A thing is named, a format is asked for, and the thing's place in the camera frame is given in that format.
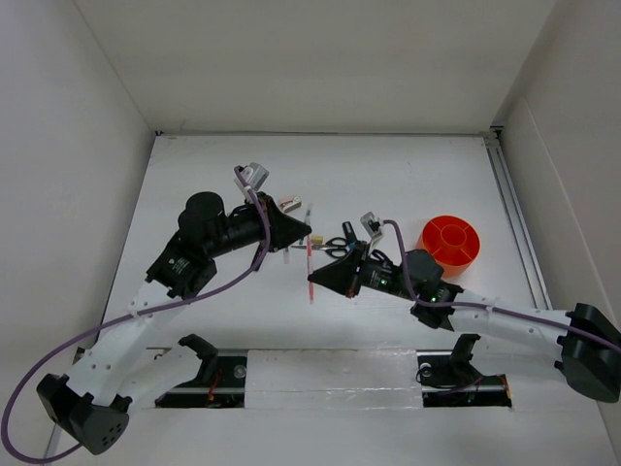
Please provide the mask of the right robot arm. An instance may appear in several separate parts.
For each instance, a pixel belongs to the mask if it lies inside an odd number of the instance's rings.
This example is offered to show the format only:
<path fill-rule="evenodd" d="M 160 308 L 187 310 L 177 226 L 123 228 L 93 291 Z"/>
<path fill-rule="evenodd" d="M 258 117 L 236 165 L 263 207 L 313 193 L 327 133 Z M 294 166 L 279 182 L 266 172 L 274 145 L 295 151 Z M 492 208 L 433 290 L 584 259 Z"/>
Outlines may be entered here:
<path fill-rule="evenodd" d="M 369 288 L 409 300 L 411 315 L 432 329 L 493 337 L 535 350 L 577 393 L 605 403 L 619 401 L 620 332 L 597 307 L 512 308 L 444 281 L 442 272 L 425 250 L 405 251 L 395 264 L 358 242 L 310 273 L 308 280 L 346 298 Z"/>

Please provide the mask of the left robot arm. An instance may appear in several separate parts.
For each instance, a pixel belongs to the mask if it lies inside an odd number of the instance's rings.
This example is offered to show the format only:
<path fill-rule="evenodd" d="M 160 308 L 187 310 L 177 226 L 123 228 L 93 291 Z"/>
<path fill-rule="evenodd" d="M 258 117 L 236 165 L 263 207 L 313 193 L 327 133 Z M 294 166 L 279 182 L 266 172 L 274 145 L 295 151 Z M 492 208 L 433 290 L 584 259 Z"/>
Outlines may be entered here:
<path fill-rule="evenodd" d="M 177 232 L 147 269 L 122 322 L 105 331 L 64 375 L 48 374 L 38 384 L 49 417 L 98 455 L 114 445 L 140 407 L 180 383 L 209 383 L 217 350 L 194 334 L 147 367 L 135 366 L 216 275 L 218 257 L 253 244 L 259 253 L 277 252 L 310 233 L 309 225 L 283 213 L 263 192 L 251 193 L 231 213 L 214 192 L 192 195 L 179 215 Z"/>

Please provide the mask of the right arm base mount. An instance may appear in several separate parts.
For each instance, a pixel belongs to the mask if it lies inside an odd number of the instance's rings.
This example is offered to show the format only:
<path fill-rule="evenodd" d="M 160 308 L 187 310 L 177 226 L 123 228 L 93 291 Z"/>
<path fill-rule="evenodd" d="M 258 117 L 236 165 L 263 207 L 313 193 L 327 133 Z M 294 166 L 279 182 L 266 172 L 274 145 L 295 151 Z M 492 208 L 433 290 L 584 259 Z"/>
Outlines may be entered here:
<path fill-rule="evenodd" d="M 472 364 L 477 334 L 463 334 L 452 349 L 420 351 L 415 380 L 424 408 L 511 408 L 505 374 L 483 375 Z"/>

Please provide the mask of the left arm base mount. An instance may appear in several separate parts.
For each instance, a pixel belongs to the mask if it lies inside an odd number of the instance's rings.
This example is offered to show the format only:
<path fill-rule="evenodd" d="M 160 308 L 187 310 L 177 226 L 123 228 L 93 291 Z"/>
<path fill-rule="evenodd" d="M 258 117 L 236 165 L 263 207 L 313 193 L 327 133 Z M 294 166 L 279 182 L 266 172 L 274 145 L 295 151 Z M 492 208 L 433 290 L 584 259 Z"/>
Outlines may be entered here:
<path fill-rule="evenodd" d="M 220 351 L 195 334 L 181 338 L 179 344 L 193 350 L 201 365 L 193 379 L 161 395 L 155 401 L 156 408 L 221 410 L 245 406 L 247 350 Z"/>

